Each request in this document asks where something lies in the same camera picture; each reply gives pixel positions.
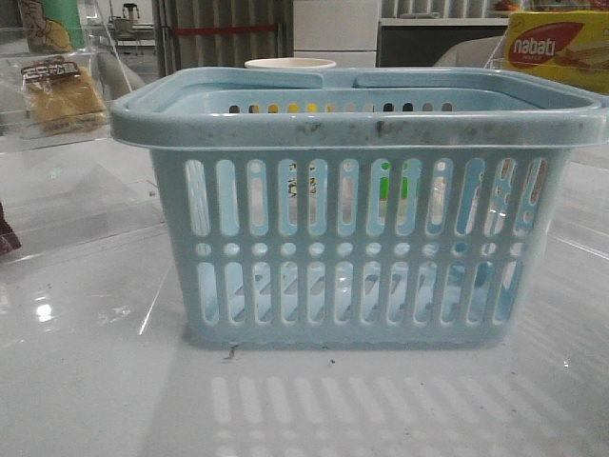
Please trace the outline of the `packaged bread with squirrel label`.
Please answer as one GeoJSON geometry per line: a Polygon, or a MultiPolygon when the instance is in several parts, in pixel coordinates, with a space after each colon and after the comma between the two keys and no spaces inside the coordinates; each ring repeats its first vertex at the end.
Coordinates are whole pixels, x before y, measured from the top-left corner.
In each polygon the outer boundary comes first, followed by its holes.
{"type": "Polygon", "coordinates": [[[90,71],[54,55],[21,68],[28,138],[89,132],[107,122],[106,105],[90,71]]]}

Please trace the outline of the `yellow nabati wafer box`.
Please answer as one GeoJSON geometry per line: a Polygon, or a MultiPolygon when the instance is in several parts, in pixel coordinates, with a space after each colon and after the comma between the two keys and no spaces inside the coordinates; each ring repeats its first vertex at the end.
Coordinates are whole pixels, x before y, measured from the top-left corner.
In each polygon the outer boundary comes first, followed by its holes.
{"type": "Polygon", "coordinates": [[[510,15],[503,67],[608,92],[608,13],[521,11],[510,15]]]}

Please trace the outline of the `dark red snack bag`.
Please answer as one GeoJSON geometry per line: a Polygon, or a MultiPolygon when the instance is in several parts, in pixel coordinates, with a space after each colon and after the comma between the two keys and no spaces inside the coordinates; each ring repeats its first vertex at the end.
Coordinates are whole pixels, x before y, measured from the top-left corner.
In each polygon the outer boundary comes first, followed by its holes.
{"type": "Polygon", "coordinates": [[[21,247],[19,238],[6,220],[3,205],[0,204],[0,254],[5,255],[21,247]]]}

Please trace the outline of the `fruit plate on counter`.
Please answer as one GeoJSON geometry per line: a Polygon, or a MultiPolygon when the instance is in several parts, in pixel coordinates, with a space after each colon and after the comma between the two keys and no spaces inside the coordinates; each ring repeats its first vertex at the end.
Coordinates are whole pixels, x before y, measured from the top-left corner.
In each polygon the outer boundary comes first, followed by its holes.
{"type": "Polygon", "coordinates": [[[520,5],[512,0],[500,0],[497,1],[491,11],[495,14],[509,14],[512,11],[520,10],[520,5]]]}

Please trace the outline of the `white cabinet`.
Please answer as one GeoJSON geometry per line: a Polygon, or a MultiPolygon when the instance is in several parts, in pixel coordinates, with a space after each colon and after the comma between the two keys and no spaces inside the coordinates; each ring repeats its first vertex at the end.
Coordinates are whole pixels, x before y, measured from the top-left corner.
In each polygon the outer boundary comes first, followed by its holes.
{"type": "Polygon", "coordinates": [[[374,68],[381,9],[380,1],[295,1],[293,55],[374,68]]]}

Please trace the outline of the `green cartoon drink bottle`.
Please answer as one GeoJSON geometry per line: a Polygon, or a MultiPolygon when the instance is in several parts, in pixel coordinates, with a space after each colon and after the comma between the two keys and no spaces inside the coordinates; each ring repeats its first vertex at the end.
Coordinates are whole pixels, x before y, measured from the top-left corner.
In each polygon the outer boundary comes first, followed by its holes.
{"type": "Polygon", "coordinates": [[[24,0],[18,6],[31,52],[66,53],[84,46],[77,1],[24,0]]]}

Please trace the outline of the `clear acrylic left shelf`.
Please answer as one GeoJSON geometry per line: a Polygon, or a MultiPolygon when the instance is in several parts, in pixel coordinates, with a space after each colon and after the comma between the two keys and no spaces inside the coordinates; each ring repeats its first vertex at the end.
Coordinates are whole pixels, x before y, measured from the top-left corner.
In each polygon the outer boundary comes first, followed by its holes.
{"type": "Polygon", "coordinates": [[[18,2],[1,5],[1,204],[22,247],[1,255],[2,264],[159,226],[163,215],[147,155],[109,132],[109,104],[142,86],[116,48],[109,20],[97,2],[77,1],[84,46],[35,53],[18,2]],[[28,138],[21,68],[54,55],[90,71],[107,122],[89,132],[28,138]]]}

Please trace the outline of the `red barrier belt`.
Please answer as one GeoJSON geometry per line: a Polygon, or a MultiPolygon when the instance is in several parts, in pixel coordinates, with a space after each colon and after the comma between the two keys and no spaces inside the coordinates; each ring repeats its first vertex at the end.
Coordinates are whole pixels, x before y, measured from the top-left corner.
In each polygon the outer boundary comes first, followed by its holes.
{"type": "Polygon", "coordinates": [[[205,35],[230,35],[243,33],[274,32],[280,28],[279,24],[254,25],[254,26],[230,26],[210,28],[172,28],[170,31],[176,36],[205,36],[205,35]]]}

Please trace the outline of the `light blue plastic basket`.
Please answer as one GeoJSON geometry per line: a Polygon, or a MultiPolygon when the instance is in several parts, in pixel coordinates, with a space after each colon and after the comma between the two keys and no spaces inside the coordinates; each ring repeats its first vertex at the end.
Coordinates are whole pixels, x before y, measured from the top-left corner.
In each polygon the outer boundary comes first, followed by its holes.
{"type": "Polygon", "coordinates": [[[196,68],[110,128],[150,152],[194,336],[454,347],[510,329],[608,99],[507,70],[196,68]]]}

